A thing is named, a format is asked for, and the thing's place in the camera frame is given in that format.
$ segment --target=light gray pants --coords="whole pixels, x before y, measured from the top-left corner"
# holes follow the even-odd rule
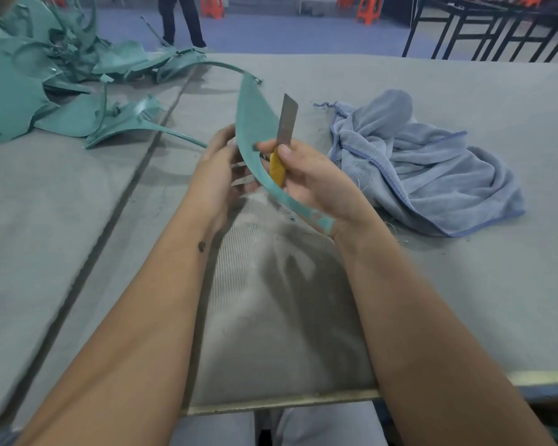
[[[386,446],[372,402],[271,411],[273,446]],[[253,412],[182,418],[170,446],[255,446]]]

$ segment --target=floor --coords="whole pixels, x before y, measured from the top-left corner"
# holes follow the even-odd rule
[[[295,5],[290,0],[269,1],[262,5],[253,0],[230,0],[223,19],[201,18],[201,27],[209,48],[222,53],[359,53],[401,56],[409,35],[409,29],[405,26],[386,16],[379,22],[365,26],[361,22],[355,22],[354,8],[337,11],[327,3],[317,3],[315,10],[324,16],[296,16]],[[424,15],[438,14],[438,11],[429,12],[426,9]],[[140,19],[141,16],[161,32],[161,17],[156,10],[155,1],[141,0],[140,3],[133,3],[131,8],[107,4],[100,6],[99,34],[112,42],[137,40],[146,50],[156,50],[159,47],[158,41]],[[179,6],[176,7],[175,17],[176,46],[189,46],[188,31]],[[408,56],[430,58],[442,28],[442,24],[420,23]],[[484,28],[484,25],[464,25],[462,32],[479,33]],[[527,28],[528,24],[522,25],[519,31],[526,31]],[[440,56],[453,30],[454,25],[449,29]],[[534,35],[544,35],[546,32],[546,28],[537,27]],[[557,40],[558,34],[542,54],[541,61]],[[478,41],[474,40],[458,41],[450,59],[469,60],[477,45]],[[510,44],[500,60],[508,61],[515,47],[516,44]],[[526,44],[517,61],[528,62],[536,48],[537,44]]]

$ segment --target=person's legs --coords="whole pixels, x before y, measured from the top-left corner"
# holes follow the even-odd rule
[[[273,446],[387,446],[372,402],[271,411]]]
[[[175,36],[175,20],[174,20],[174,6],[176,0],[157,0],[157,7],[161,14],[161,19],[164,24],[164,41],[168,44],[174,44]]]
[[[189,416],[175,425],[170,446],[254,446],[253,412]]]
[[[203,40],[203,33],[201,31],[201,21],[199,21],[199,12],[196,10],[196,3],[194,0],[179,0],[182,6],[182,13],[188,26],[190,33],[190,40],[195,47],[205,48],[206,44]]]

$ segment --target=person's right forearm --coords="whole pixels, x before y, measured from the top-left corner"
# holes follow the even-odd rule
[[[380,393],[406,446],[554,444],[378,216],[339,232],[335,243]]]

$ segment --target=black metal frame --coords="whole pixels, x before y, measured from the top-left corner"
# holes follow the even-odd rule
[[[425,6],[432,6],[440,9],[441,11],[445,11],[449,14],[448,17],[422,17],[422,11],[424,10]],[[436,48],[432,54],[432,59],[436,59],[438,52],[440,51],[440,47],[444,42],[445,36],[450,28],[450,25],[455,16],[459,17],[459,21],[454,29],[453,35],[450,38],[450,42],[447,46],[447,49],[442,57],[442,59],[448,59],[450,56],[450,52],[453,49],[453,46],[457,40],[476,40],[480,39],[480,44],[476,49],[473,57],[471,58],[472,61],[475,61],[479,58],[480,53],[487,41],[490,41],[487,48],[483,52],[480,61],[485,61],[490,56],[494,46],[497,44],[498,39],[502,35],[502,31],[506,27],[506,24],[514,19],[511,27],[507,31],[506,35],[502,39],[498,50],[495,52],[494,56],[492,57],[492,61],[498,61],[500,59],[502,53],[506,49],[506,46],[510,42],[518,42],[519,45],[514,51],[510,61],[514,61],[516,57],[519,55],[519,52],[523,48],[523,46],[527,43],[539,43],[540,46],[537,47],[537,50],[532,55],[529,62],[535,62],[545,48],[550,44],[552,38],[558,32],[558,14],[557,13],[545,13],[540,12],[536,9],[511,5],[507,2],[472,2],[466,0],[421,0],[418,11],[415,16],[411,31],[409,33],[409,37],[407,39],[407,44],[405,44],[405,49],[403,51],[403,57],[407,56],[409,51],[409,46],[411,45],[411,41],[414,37],[415,30],[419,22],[441,22],[445,23],[445,27],[440,35]],[[518,29],[519,25],[521,25],[522,21],[530,20],[531,25],[527,32],[521,36],[516,34],[516,30]],[[550,26],[550,30],[545,36],[531,36],[531,33],[537,26],[539,22],[545,21],[547,25]],[[461,28],[464,24],[483,24],[488,25],[488,28],[483,34],[461,34]],[[558,44],[554,47],[550,55],[545,59],[545,62],[550,62],[553,57],[558,52]]]

